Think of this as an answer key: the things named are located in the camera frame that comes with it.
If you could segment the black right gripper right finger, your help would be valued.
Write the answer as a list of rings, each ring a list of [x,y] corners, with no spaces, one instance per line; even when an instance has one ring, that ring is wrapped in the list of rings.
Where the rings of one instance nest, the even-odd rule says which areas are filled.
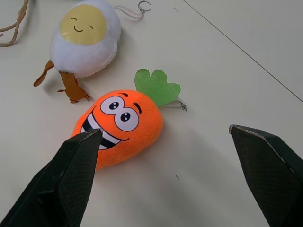
[[[278,136],[229,127],[246,183],[271,227],[303,225],[303,160]]]

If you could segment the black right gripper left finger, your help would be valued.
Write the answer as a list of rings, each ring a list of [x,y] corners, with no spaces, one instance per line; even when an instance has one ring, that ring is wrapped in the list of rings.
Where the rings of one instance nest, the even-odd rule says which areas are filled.
[[[66,140],[35,174],[1,221],[2,227],[78,227],[90,197],[102,130]]]

